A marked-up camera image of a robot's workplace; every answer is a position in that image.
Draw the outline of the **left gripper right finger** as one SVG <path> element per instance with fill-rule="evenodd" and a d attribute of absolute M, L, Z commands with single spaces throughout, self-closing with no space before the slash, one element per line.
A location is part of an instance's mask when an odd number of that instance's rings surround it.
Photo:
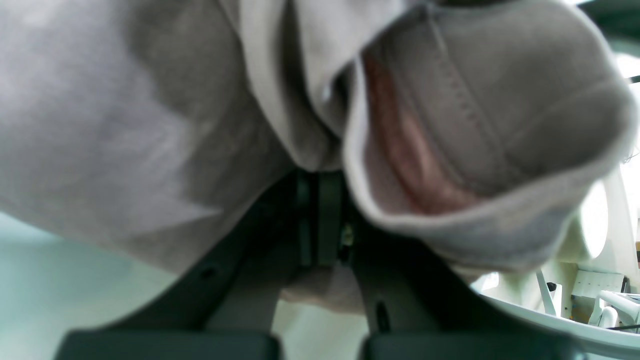
<path fill-rule="evenodd" d="M 369 328 L 361 360 L 584 360 L 569 335 L 476 294 L 422 241 L 368 223 L 340 172 L 317 177 L 317 259 L 347 267 Z"/>

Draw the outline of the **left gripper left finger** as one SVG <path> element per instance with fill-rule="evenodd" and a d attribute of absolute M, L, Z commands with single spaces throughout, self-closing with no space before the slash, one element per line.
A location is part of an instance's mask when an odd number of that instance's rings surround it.
<path fill-rule="evenodd" d="M 266 191 L 240 224 L 169 289 L 130 316 L 69 333 L 57 360 L 280 360 L 281 290 L 317 263 L 317 175 Z"/>

